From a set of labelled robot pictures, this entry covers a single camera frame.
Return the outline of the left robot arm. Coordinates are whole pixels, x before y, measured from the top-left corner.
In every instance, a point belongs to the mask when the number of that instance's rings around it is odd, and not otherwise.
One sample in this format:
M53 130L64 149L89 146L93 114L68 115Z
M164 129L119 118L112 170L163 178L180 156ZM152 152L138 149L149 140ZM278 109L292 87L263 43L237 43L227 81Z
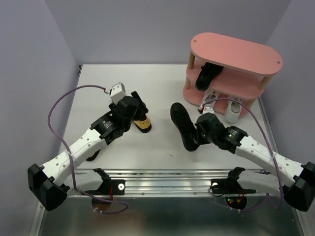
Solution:
M148 112L136 91L110 104L109 108L76 142L66 145L64 152L40 166L33 164L28 168L29 189L47 211L56 209L77 193L107 204L115 203L113 196L124 195L125 180L112 179L101 168L78 176L74 173L84 161L128 132L132 122Z

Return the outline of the white sneaker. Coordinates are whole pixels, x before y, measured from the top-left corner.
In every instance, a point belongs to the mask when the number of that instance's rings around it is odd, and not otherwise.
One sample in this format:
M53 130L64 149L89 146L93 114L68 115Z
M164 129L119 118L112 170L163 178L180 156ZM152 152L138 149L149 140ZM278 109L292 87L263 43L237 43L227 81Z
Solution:
M203 105L206 103L205 107L211 107L213 109L216 102L211 101L219 98L220 94L220 92L214 91L213 89L206 90L199 108L202 108Z
M237 97L228 97L227 108L225 111L225 120L228 123L235 123L241 113L243 100Z

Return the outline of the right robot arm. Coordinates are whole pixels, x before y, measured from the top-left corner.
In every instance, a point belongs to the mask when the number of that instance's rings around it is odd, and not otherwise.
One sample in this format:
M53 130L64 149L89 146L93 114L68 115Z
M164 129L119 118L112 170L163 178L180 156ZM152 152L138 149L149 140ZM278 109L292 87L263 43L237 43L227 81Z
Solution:
M266 171L256 173L236 167L227 178L215 179L214 194L268 193L282 198L299 211L308 211L315 199L315 165L290 160L257 142L244 130L224 127L216 115L206 113L196 121L197 136L204 144L214 144L245 158Z

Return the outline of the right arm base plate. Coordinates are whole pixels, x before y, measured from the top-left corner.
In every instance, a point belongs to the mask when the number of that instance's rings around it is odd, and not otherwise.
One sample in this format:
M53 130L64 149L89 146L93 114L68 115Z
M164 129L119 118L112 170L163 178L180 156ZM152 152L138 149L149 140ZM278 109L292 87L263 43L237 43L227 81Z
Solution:
M236 181L229 178L219 178L211 180L212 193L215 195L222 194L255 194L256 191L253 189L243 188Z

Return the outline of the black sneaker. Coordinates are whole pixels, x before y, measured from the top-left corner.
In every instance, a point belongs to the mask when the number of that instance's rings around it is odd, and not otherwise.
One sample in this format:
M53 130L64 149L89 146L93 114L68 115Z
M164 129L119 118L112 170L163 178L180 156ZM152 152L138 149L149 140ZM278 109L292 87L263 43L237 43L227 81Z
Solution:
M206 91L213 79L215 79L223 71L223 66L206 62L195 82L195 88L198 91Z
M173 103L170 108L170 116L180 133L185 149L187 151L197 150L199 145L195 142L196 128L186 108L181 103Z

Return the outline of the pink three-tier shoe shelf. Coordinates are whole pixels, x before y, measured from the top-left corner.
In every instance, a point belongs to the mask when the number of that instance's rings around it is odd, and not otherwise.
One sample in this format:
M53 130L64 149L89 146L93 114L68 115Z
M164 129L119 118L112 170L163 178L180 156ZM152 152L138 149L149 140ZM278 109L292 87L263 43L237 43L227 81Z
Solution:
M211 80L207 90L199 91L195 86L197 78L210 65L221 66L223 70ZM183 95L197 107L203 98L218 95L220 100L214 104L214 111L220 114L230 108L226 97L240 99L251 108L282 66L281 55L269 46L214 32L200 33L190 43Z

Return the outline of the aluminium mounting rail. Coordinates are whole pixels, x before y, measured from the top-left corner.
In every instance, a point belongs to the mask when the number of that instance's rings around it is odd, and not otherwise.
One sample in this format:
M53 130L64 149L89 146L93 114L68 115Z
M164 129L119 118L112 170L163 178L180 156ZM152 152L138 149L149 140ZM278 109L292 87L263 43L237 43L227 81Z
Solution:
M100 195L102 180L98 174L77 172L77 187L91 195L105 198L167 198L212 197L208 192L212 179L227 178L227 170L106 170L107 180L124 179L125 194L122 196Z

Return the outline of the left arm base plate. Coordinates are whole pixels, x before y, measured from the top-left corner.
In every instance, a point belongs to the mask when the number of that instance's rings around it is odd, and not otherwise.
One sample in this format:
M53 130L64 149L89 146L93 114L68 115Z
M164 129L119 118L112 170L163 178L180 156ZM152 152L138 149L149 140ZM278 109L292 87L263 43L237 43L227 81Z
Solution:
M126 181L124 179L105 180L98 189L100 195L122 196L125 194Z

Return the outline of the gold shoe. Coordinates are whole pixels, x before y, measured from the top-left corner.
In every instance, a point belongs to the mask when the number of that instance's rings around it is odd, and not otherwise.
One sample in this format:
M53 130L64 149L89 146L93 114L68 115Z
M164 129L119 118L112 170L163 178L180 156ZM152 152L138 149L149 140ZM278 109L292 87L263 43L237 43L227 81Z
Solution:
M97 156L99 155L99 153L100 153L100 150L96 151L92 156L87 158L86 161L88 161L88 162L94 161L97 158Z
M148 133L152 129L151 120L147 115L142 115L140 120L134 120L133 123L137 129L142 133Z

